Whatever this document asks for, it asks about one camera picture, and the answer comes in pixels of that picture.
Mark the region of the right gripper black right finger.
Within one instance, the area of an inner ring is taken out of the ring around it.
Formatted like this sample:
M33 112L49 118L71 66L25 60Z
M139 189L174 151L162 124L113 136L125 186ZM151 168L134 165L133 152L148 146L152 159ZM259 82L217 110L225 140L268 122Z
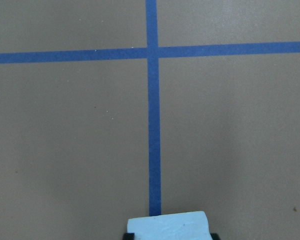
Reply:
M212 240L219 240L219 235L217 233L211 233Z

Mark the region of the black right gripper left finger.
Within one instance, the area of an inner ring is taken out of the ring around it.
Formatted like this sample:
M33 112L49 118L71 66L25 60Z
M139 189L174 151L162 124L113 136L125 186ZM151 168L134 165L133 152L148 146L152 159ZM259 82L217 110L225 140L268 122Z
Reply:
M123 234L122 240L135 240L135 234L133 232L126 232Z

